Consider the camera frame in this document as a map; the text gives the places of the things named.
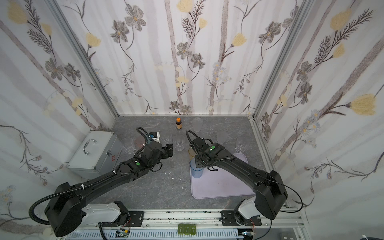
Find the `yellow plastic cup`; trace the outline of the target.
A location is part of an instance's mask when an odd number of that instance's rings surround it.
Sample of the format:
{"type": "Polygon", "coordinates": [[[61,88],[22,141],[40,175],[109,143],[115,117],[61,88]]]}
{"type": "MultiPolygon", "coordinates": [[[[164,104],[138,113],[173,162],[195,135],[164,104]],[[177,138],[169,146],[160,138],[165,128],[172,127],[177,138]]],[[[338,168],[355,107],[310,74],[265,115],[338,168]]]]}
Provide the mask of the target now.
{"type": "Polygon", "coordinates": [[[195,155],[196,155],[195,151],[191,147],[189,147],[188,154],[189,154],[189,159],[190,160],[192,160],[195,157],[195,155]]]}

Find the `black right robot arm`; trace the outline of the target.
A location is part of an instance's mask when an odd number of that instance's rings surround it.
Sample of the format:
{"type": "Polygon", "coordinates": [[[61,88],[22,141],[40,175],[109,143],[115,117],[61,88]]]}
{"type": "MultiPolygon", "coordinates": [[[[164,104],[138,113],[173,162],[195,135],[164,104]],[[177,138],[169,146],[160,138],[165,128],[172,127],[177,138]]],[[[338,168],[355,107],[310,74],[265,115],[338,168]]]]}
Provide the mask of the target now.
{"type": "Polygon", "coordinates": [[[245,225],[246,221],[262,215],[274,220],[288,198],[281,176],[276,171],[269,173],[257,169],[235,157],[218,143],[210,145],[197,137],[190,141],[198,163],[206,168],[223,169],[245,183],[255,193],[255,197],[243,200],[234,210],[235,222],[245,225]]]}

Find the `blue plastic cup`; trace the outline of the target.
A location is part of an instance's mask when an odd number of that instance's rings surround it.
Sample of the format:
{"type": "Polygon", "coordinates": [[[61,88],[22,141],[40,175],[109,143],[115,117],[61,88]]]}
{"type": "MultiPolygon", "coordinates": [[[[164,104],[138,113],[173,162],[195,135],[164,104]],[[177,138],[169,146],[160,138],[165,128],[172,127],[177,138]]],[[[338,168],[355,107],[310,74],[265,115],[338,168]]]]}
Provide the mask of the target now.
{"type": "Polygon", "coordinates": [[[204,169],[203,168],[198,168],[196,166],[195,159],[192,159],[190,161],[190,168],[191,168],[191,175],[192,175],[193,178],[198,179],[198,178],[200,178],[203,175],[204,169]]]}

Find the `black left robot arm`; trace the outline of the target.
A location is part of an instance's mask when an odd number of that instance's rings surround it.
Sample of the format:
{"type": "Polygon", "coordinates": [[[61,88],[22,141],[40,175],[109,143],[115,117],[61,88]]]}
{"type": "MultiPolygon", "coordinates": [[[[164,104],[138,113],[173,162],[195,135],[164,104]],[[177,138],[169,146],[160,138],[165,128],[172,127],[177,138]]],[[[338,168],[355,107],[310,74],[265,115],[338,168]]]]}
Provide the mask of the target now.
{"type": "Polygon", "coordinates": [[[161,160],[173,155],[173,144],[163,146],[158,142],[150,142],[138,157],[121,162],[109,173],[72,186],[69,183],[61,184],[54,194],[31,205],[29,217],[36,223],[51,226],[56,237],[64,237],[87,224],[124,226],[132,217],[121,201],[113,201],[96,211],[90,210],[89,205],[113,189],[153,171],[161,160]]]}

